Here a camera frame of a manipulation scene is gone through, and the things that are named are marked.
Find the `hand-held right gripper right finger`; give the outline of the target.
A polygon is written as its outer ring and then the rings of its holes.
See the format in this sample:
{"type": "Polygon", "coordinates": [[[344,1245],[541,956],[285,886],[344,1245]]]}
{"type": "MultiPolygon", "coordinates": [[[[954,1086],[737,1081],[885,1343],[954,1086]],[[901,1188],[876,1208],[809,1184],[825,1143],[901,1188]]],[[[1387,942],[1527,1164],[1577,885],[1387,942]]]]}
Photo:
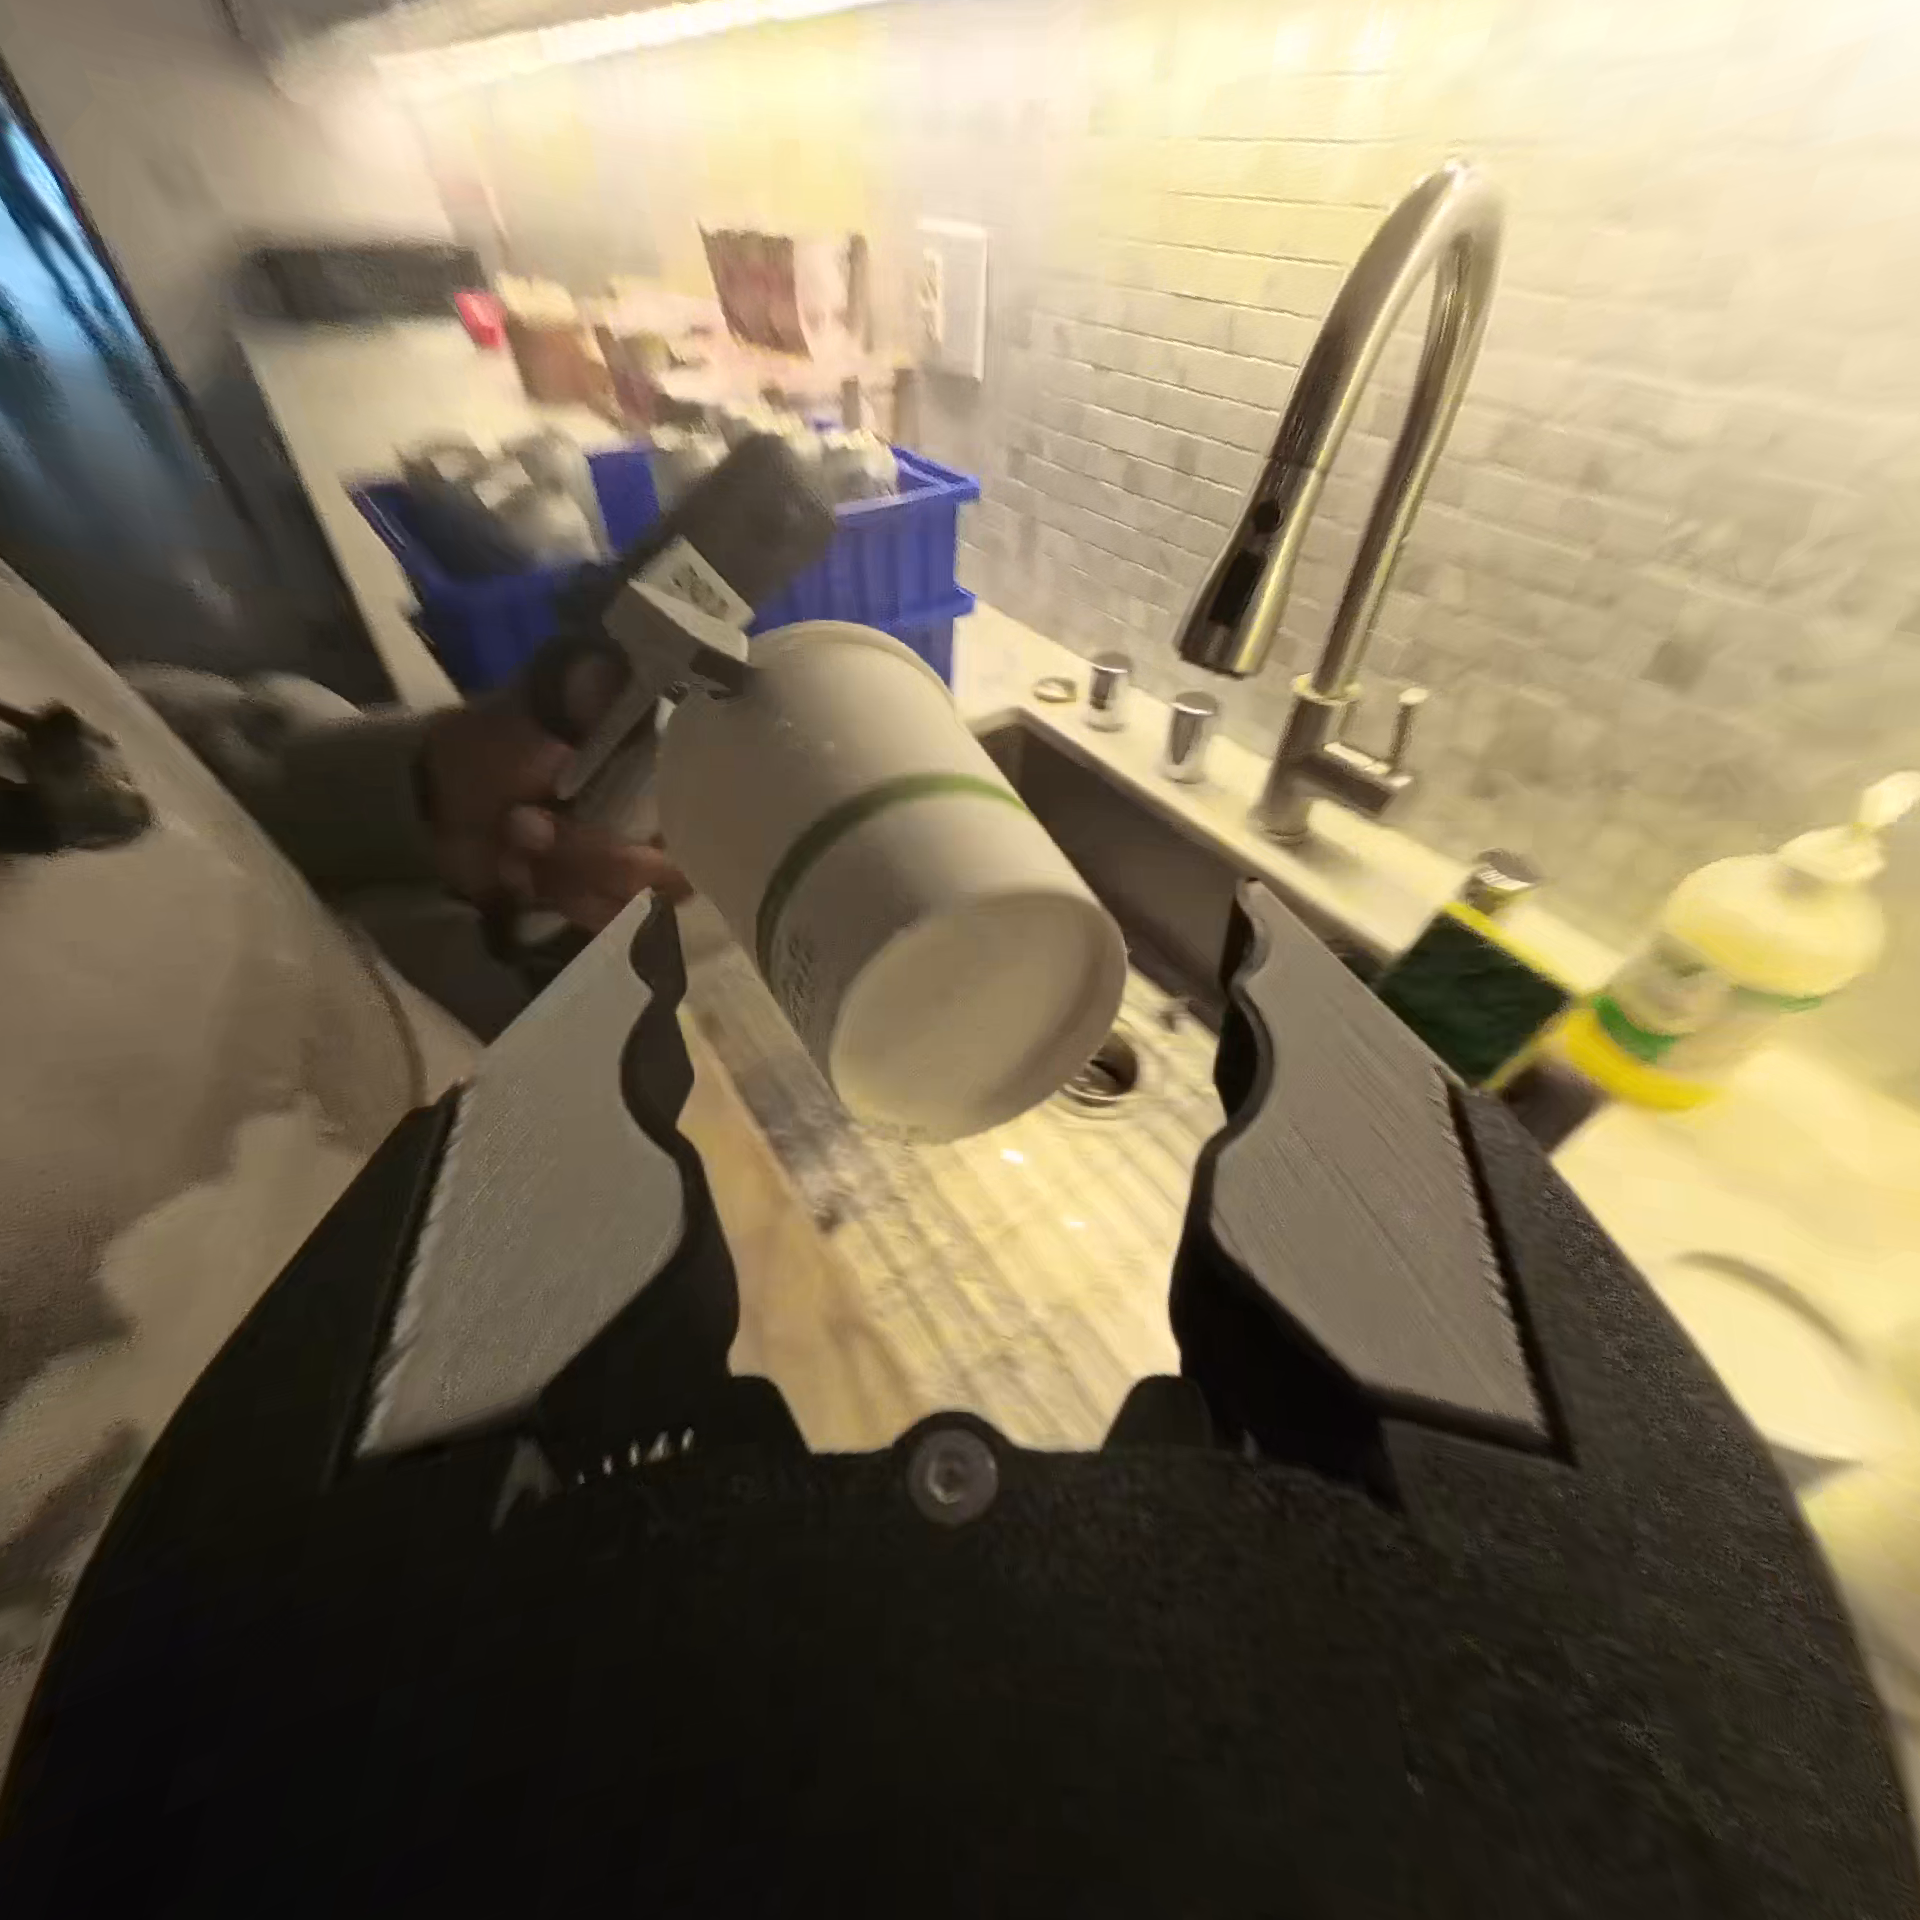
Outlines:
{"type": "Polygon", "coordinates": [[[1257,880],[1220,987],[1224,1125],[1172,1272],[1219,1429],[1252,1453],[1381,1453],[1393,1424],[1549,1453],[1456,1078],[1257,880]]]}

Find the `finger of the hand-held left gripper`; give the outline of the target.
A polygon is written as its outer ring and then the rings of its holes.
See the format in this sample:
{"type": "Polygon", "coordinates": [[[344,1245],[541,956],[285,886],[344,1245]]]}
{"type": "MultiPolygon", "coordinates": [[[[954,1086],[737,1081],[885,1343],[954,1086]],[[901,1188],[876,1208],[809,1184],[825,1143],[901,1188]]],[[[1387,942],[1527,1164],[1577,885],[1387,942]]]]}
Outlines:
{"type": "Polygon", "coordinates": [[[752,604],[708,582],[695,582],[692,597],[673,582],[618,582],[609,593],[609,640],[625,665],[618,696],[649,707],[692,688],[733,700],[752,677],[752,622],[752,604]]]}

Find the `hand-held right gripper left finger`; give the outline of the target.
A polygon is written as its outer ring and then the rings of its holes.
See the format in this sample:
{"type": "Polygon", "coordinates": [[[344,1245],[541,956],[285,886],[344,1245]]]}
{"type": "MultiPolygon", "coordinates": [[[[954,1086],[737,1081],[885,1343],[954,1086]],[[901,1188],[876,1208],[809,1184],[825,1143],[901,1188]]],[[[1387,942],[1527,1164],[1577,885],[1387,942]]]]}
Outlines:
{"type": "Polygon", "coordinates": [[[729,1372],[737,1275],[684,1137],[680,910],[643,895],[477,1055],[369,1379],[362,1457],[546,1405],[620,1443],[692,1424],[729,1372]]]}

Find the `blue plastic bin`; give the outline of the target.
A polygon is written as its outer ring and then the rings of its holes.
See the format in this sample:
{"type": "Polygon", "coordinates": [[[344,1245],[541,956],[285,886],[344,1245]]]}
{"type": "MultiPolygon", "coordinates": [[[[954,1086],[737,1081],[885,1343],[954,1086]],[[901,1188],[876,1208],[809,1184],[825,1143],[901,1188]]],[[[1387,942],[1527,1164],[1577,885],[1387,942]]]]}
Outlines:
{"type": "Polygon", "coordinates": [[[908,604],[880,600],[869,593],[836,608],[832,617],[892,635],[908,647],[908,652],[922,657],[946,685],[952,685],[954,630],[955,624],[963,617],[972,617],[973,609],[976,597],[972,589],[948,584],[946,592],[908,604]]]}
{"type": "MultiPolygon", "coordinates": [[[[898,491],[839,508],[825,557],[759,606],[755,635],[812,619],[845,622],[832,613],[869,593],[908,604],[960,584],[960,518],[979,484],[908,448],[896,457],[898,491]]],[[[476,693],[507,680],[556,630],[571,567],[459,579],[421,542],[395,477],[355,477],[348,499],[399,563],[413,597],[411,624],[456,688],[476,693]]]]}

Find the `white paper cup green band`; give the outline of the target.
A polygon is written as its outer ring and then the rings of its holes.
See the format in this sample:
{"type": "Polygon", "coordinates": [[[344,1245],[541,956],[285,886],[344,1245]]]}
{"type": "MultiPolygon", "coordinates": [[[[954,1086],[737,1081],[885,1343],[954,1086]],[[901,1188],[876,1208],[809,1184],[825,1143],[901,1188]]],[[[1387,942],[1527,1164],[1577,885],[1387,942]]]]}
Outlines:
{"type": "Polygon", "coordinates": [[[1039,1108],[1120,1013],[1120,928],[898,640],[803,622],[663,728],[663,846],[861,1125],[930,1143],[1039,1108]]]}

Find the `person's left forearm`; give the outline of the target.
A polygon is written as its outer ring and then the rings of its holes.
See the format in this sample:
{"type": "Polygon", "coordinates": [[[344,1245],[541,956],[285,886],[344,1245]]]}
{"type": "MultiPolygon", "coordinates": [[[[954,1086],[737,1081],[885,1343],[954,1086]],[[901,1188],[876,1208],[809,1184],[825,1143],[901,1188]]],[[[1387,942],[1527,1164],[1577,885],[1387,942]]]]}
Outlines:
{"type": "Polygon", "coordinates": [[[282,673],[221,679],[146,663],[128,680],[315,893],[423,892],[441,880],[425,800],[429,710],[355,709],[282,673]]]}

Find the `person's left hand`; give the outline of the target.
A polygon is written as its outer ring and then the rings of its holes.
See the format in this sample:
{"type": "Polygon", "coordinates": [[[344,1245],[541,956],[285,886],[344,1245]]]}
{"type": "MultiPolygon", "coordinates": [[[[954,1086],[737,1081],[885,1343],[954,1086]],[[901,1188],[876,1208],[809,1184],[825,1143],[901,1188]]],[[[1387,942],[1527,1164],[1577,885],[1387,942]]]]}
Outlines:
{"type": "Polygon", "coordinates": [[[421,807],[439,877],[468,904],[556,917],[597,933],[640,895],[691,899],[657,846],[561,809],[569,745],[514,703],[433,710],[418,755],[421,807]]]}

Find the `pile of silver cans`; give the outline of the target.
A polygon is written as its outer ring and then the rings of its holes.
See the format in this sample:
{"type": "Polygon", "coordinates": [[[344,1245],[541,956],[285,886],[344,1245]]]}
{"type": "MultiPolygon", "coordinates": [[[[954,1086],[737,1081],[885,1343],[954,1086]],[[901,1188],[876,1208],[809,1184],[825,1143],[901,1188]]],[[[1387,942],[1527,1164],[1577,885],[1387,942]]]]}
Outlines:
{"type": "MultiPolygon", "coordinates": [[[[675,508],[729,452],[761,437],[785,443],[832,505],[892,496],[901,486],[896,452],[869,428],[733,407],[699,423],[657,424],[637,441],[616,446],[620,468],[640,473],[657,491],[657,505],[640,512],[640,524],[675,508]]],[[[627,542],[613,532],[592,455],[556,424],[493,446],[476,439],[417,443],[401,455],[399,481],[423,545],[459,579],[610,560],[627,542]]]]}

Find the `row of snack packets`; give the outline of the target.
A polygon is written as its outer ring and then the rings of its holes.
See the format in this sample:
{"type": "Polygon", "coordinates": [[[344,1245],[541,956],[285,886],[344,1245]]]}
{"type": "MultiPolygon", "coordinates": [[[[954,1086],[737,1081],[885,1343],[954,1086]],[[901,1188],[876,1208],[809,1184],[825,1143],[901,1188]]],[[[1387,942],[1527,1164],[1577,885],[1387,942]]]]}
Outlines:
{"type": "Polygon", "coordinates": [[[699,228],[692,269],[688,285],[625,271],[583,291],[499,273],[529,399],[637,433],[763,408],[901,439],[913,375],[880,340],[859,233],[699,228]]]}

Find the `green and yellow sponge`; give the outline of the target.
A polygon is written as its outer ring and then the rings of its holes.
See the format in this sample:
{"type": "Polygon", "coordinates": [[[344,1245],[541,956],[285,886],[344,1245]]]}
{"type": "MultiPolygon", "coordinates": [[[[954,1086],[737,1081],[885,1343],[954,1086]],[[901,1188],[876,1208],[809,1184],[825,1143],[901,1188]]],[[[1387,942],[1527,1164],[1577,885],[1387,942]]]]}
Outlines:
{"type": "Polygon", "coordinates": [[[1500,921],[1444,903],[1373,995],[1467,1088],[1501,1092],[1577,991],[1500,921]]]}

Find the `metal sink drain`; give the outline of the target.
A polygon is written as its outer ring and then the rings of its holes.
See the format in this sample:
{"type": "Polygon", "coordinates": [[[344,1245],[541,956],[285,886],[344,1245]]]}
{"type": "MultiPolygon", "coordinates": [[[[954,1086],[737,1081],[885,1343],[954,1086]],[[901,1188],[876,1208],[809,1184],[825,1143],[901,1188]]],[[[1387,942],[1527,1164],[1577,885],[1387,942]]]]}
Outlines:
{"type": "Polygon", "coordinates": [[[1116,1025],[1068,1076],[1056,1099],[1085,1115],[1116,1115],[1143,1089],[1145,1059],[1124,1025],[1116,1025]]]}

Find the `person's grey patterned clothing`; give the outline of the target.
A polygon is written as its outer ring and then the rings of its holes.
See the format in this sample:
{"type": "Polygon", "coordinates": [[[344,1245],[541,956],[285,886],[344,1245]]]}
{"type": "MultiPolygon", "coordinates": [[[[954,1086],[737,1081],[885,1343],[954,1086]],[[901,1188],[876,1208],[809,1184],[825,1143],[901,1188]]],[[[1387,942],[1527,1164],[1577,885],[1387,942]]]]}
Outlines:
{"type": "Polygon", "coordinates": [[[5,703],[65,703],[155,823],[5,862],[5,1713],[141,1457],[394,1125],[473,1045],[5,569],[5,703]]]}

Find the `black countertop appliance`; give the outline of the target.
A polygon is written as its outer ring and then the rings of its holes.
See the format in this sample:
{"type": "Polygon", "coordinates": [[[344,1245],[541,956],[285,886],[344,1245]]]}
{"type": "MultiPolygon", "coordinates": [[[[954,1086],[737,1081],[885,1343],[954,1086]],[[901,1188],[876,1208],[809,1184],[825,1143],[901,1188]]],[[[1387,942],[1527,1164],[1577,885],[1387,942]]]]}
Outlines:
{"type": "Polygon", "coordinates": [[[488,288],[488,267],[468,247],[402,237],[256,247],[239,263],[231,295],[251,320],[380,326],[456,320],[459,297],[488,288]]]}

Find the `dish soap pump bottle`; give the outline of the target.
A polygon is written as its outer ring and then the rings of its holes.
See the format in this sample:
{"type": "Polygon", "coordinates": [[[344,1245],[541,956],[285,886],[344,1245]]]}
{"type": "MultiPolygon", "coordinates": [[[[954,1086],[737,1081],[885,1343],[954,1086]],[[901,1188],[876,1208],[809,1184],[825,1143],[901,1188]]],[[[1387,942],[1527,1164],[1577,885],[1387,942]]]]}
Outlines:
{"type": "Polygon", "coordinates": [[[1881,960],[1885,838],[1916,797],[1916,772],[1888,775],[1845,823],[1682,877],[1641,947],[1554,1028],[1552,1061],[1626,1107],[1708,1104],[1881,960]]]}

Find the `brushed steel faucet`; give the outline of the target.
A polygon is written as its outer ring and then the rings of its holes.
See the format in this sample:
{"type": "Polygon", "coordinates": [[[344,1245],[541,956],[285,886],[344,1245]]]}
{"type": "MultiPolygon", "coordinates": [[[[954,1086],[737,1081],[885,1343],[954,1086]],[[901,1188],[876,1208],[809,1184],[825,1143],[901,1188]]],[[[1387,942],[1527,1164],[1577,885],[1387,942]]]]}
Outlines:
{"type": "Polygon", "coordinates": [[[1403,543],[1476,371],[1504,247],[1504,205],[1465,159],[1428,171],[1394,205],[1340,284],[1296,375],[1276,439],[1176,638],[1178,656],[1224,680],[1252,680],[1273,652],[1338,455],[1409,302],[1428,291],[1419,361],[1400,433],[1364,513],[1353,563],[1314,665],[1293,684],[1279,748],[1252,804],[1255,827],[1301,846],[1312,807],[1372,823],[1410,788],[1410,741],[1428,688],[1400,694],[1384,751],[1348,741],[1361,667],[1403,543]]]}

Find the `white wall outlet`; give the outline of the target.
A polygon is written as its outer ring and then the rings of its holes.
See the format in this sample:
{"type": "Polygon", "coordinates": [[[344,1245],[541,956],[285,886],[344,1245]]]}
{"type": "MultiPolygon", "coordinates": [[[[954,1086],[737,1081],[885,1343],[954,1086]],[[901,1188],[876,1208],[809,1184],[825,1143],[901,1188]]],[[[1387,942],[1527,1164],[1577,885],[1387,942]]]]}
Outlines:
{"type": "Polygon", "coordinates": [[[927,373],[972,387],[988,373],[992,237],[946,217],[917,224],[915,324],[927,373]]]}

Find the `black drawstring end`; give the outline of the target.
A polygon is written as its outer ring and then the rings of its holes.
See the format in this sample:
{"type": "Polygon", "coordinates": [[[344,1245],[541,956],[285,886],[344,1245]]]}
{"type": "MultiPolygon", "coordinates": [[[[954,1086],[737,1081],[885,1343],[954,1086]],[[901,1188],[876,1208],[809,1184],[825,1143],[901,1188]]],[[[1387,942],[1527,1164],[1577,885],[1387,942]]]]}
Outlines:
{"type": "Polygon", "coordinates": [[[98,853],[155,823],[115,741],[65,703],[2,703],[2,859],[98,853]]]}

